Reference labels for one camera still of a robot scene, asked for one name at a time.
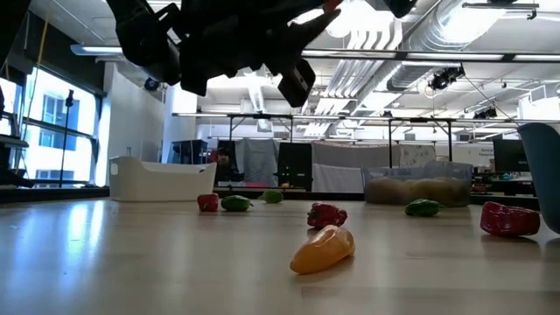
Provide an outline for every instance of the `ceiling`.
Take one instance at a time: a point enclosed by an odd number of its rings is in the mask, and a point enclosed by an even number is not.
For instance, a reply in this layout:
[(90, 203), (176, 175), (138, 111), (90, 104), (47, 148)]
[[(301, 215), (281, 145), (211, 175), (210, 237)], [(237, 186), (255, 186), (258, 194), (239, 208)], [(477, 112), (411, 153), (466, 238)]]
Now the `ceiling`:
[[(539, 16), (527, 20), (527, 12), (511, 13), (497, 20), (482, 36), (474, 40), (467, 51), (473, 52), (560, 52), (560, 41), (553, 40), (552, 34), (560, 32), (560, 1), (535, 0), (541, 5)], [(402, 20), (402, 33), (415, 36), (413, 25), (426, 13), (436, 0), (419, 0), (416, 9)], [(533, 0), (519, 0), (520, 3), (532, 4)], [(103, 0), (34, 0), (31, 10), (66, 33), (74, 40), (90, 46), (118, 46), (115, 34), (115, 20), (108, 5)], [(346, 48), (351, 36), (334, 38), (324, 32), (310, 48)], [(323, 88), (339, 66), (338, 60), (310, 59), (311, 66), (317, 74), (316, 85)], [(527, 91), (512, 88), (536, 88), (539, 81), (560, 82), (560, 65), (513, 65), (513, 64), (464, 64), (468, 80), (460, 80), (447, 91), (434, 98), (424, 93), (426, 80), (417, 81), (411, 91), (418, 94), (405, 94), (396, 99), (399, 113), (403, 116), (433, 115), (458, 116), (464, 109), (470, 108), (486, 98), (500, 95), (498, 106), (509, 115), (516, 113), (517, 99)], [(144, 84), (146, 76), (131, 64), (119, 66), (119, 70), (136, 84)], [(283, 99), (275, 87), (262, 89), (265, 100)], [(239, 104), (248, 99), (249, 91), (241, 87), (213, 87), (203, 104)]]

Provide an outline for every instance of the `monitor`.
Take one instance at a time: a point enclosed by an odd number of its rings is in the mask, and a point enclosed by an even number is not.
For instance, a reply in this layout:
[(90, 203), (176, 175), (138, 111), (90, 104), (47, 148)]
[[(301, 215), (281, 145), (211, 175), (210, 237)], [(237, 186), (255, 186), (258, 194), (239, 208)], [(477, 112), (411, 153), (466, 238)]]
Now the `monitor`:
[(493, 140), (493, 159), (497, 172), (529, 172), (521, 140)]

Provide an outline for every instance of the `orange bell pepper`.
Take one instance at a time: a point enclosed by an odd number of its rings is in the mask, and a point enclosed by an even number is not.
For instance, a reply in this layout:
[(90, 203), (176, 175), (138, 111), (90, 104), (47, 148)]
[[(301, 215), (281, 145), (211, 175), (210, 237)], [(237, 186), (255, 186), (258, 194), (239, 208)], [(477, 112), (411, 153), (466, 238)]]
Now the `orange bell pepper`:
[(342, 227), (326, 226), (294, 255), (290, 269), (300, 275), (327, 270), (354, 255), (354, 237)]

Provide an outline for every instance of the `plastic vegetable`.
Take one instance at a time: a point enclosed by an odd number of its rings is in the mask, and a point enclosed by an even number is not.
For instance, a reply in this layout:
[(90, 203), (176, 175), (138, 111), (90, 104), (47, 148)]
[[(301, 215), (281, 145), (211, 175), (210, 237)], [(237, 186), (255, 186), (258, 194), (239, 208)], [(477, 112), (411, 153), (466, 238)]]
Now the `plastic vegetable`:
[(264, 200), (266, 203), (280, 203), (284, 200), (284, 196), (281, 192), (266, 191), (259, 199)]
[(407, 215), (412, 215), (412, 216), (431, 217), (438, 214), (439, 209), (443, 207), (444, 206), (440, 205), (438, 202), (433, 200), (418, 199), (410, 202), (406, 206), (406, 210), (404, 210), (404, 212)]
[(535, 235), (541, 227), (539, 213), (517, 207), (487, 202), (482, 207), (480, 228), (491, 235), (515, 237)]
[(221, 207), (230, 212), (244, 212), (253, 205), (251, 200), (242, 196), (229, 196), (221, 200)]
[(311, 211), (307, 213), (307, 224), (314, 228), (324, 228), (328, 225), (340, 227), (347, 218), (348, 214), (345, 210), (317, 202), (311, 206)]
[(220, 203), (220, 197), (217, 193), (212, 193), (208, 195), (200, 195), (196, 202), (199, 204), (199, 209), (202, 212), (216, 212), (218, 211), (218, 204)]
[(354, 237), (342, 227), (327, 226), (294, 255), (290, 269), (300, 275), (327, 270), (354, 255)]

